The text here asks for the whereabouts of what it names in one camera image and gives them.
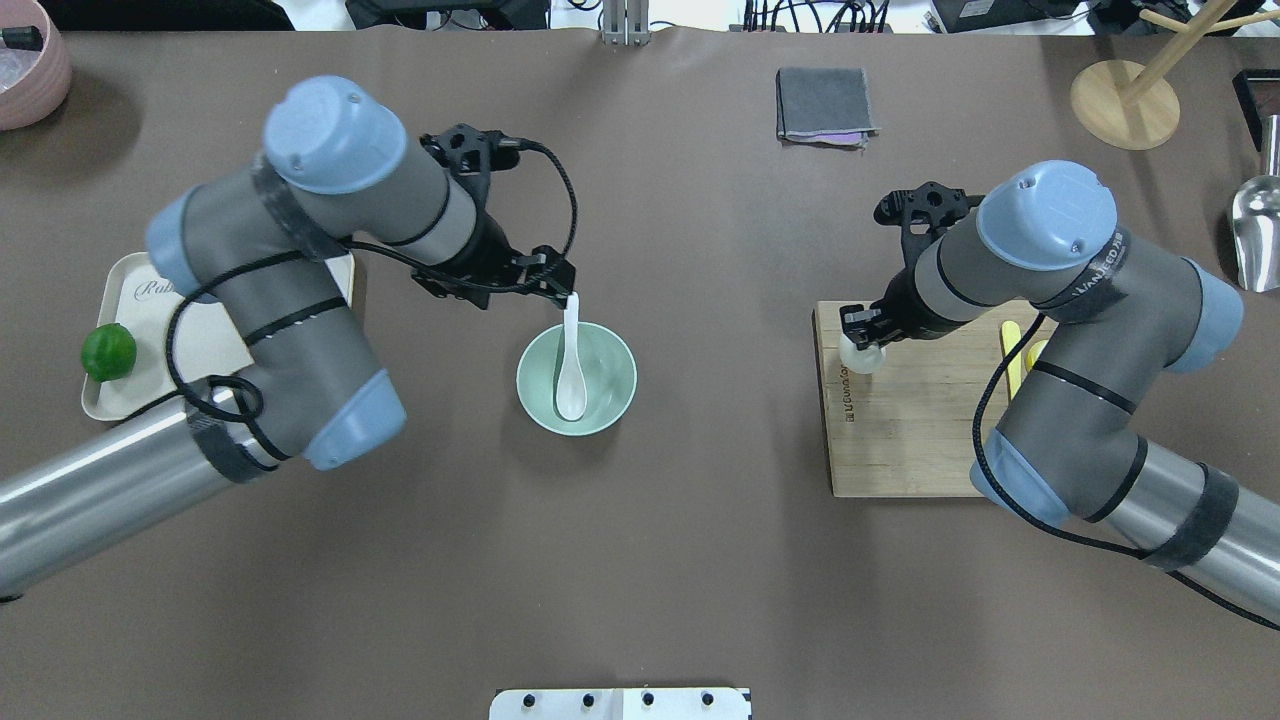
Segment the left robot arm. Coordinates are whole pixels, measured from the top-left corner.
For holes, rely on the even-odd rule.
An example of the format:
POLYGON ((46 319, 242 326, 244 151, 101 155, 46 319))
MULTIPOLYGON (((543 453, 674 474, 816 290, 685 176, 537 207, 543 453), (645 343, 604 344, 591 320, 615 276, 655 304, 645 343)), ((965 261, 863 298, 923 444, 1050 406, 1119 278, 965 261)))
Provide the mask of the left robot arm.
POLYGON ((292 457, 330 470, 403 429, 389 372, 326 268, 356 234, 435 297, 563 307, 567 252, 515 251, 485 209, 492 174, 522 152, 550 155, 466 124, 416 137, 338 76, 292 87, 250 164, 147 228, 148 259, 180 296, 163 348, 174 393, 3 482, 3 601, 292 457))

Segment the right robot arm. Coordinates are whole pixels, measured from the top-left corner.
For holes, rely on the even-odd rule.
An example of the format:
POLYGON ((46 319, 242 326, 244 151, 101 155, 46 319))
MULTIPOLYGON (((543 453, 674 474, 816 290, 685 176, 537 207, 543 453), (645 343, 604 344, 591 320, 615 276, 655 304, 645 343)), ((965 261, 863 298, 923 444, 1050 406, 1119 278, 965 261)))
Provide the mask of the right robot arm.
POLYGON ((904 266, 881 299, 841 309, 852 369, 872 373, 891 343, 1029 304, 1033 328, 1053 332, 992 430, 986 406, 1029 334, 987 382, 973 486, 1043 533, 1134 559, 1276 630, 1277 505, 1132 429, 1160 374, 1197 372, 1230 346, 1240 295, 1126 229, 1112 192, 1074 161, 1038 161, 982 196, 936 182, 895 190, 874 218, 900 229, 904 266))

